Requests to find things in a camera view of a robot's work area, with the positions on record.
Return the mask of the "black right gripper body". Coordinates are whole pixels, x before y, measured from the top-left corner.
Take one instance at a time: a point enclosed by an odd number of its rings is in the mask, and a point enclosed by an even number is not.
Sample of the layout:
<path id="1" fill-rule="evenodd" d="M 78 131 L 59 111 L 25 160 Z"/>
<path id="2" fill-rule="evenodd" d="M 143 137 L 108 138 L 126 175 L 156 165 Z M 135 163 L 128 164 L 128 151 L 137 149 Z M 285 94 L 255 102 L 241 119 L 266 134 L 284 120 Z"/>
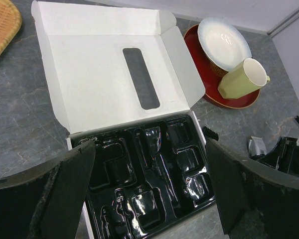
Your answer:
<path id="1" fill-rule="evenodd" d="M 280 172 L 299 177 L 299 143 L 296 138 L 280 137 L 274 149 L 256 161 Z"/>

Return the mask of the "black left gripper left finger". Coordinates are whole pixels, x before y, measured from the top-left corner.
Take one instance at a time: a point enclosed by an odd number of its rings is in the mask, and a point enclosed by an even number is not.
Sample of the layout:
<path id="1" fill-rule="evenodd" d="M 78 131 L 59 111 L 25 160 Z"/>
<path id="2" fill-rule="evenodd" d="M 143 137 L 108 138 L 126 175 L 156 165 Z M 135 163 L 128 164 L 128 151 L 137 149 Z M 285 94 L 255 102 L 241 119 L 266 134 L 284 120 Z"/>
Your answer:
<path id="1" fill-rule="evenodd" d="M 87 141 L 0 179 L 0 239 L 73 239 L 95 161 Z"/>

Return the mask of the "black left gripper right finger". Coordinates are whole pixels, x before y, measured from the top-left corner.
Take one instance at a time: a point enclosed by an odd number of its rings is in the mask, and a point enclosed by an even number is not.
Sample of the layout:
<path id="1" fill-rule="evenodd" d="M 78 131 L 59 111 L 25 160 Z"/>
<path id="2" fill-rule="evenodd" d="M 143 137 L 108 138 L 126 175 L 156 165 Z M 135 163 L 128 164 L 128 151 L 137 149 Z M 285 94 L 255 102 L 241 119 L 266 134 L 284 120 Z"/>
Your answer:
<path id="1" fill-rule="evenodd" d="M 207 168 L 223 233 L 239 239 L 299 239 L 299 177 L 208 139 Z"/>

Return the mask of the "black clipper guard comb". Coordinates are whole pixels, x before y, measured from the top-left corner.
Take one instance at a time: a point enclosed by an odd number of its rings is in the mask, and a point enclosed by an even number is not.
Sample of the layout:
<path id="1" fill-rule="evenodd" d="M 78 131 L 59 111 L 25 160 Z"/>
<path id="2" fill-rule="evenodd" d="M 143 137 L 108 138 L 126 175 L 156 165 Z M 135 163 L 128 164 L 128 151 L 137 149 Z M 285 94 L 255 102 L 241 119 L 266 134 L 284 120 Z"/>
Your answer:
<path id="1" fill-rule="evenodd" d="M 202 132 L 203 132 L 203 134 L 204 134 L 204 136 L 205 136 L 206 139 L 211 138 L 211 139 L 214 139 L 216 141 L 219 140 L 218 133 L 214 132 L 213 130 L 211 130 L 210 128 L 208 128 L 206 126 L 204 126 L 202 128 Z"/>

